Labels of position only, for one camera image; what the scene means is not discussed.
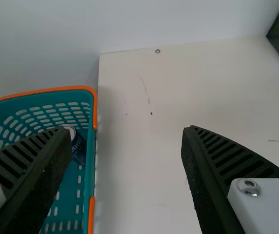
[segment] plastic basket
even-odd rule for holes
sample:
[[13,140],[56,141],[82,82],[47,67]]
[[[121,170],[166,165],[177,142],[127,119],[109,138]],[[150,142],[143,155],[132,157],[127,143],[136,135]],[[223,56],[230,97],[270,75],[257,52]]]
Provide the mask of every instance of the plastic basket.
[[65,123],[74,125],[87,140],[86,167],[74,161],[70,163],[39,233],[92,234],[97,129],[95,91],[87,86],[67,86],[0,98],[0,148]]

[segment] can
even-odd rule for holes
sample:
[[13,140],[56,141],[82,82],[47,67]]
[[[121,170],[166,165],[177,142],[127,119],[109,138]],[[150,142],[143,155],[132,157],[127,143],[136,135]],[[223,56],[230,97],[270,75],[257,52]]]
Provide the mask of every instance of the can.
[[78,165],[82,165],[85,167],[87,147],[86,140],[74,126],[70,124],[63,124],[62,126],[70,132],[73,160]]

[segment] white wall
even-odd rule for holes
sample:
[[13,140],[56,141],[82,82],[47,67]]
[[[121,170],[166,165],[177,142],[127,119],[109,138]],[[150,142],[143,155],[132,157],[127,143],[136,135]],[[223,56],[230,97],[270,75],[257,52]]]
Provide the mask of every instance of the white wall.
[[265,34],[279,0],[0,0],[0,96],[87,84],[100,53]]

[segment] white shelf board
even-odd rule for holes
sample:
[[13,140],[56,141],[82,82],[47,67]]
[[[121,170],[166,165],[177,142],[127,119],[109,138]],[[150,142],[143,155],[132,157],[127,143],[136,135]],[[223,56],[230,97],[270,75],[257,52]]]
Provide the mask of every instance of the white shelf board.
[[101,55],[96,234],[193,233],[184,127],[279,166],[279,57],[265,37]]

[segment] screw head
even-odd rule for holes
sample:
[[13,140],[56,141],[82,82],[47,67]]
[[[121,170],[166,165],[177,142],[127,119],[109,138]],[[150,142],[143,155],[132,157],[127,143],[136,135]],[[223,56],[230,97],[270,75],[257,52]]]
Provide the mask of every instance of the screw head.
[[252,196],[252,197],[260,196],[260,186],[251,179],[248,178],[238,179],[237,187],[242,193],[248,196]]

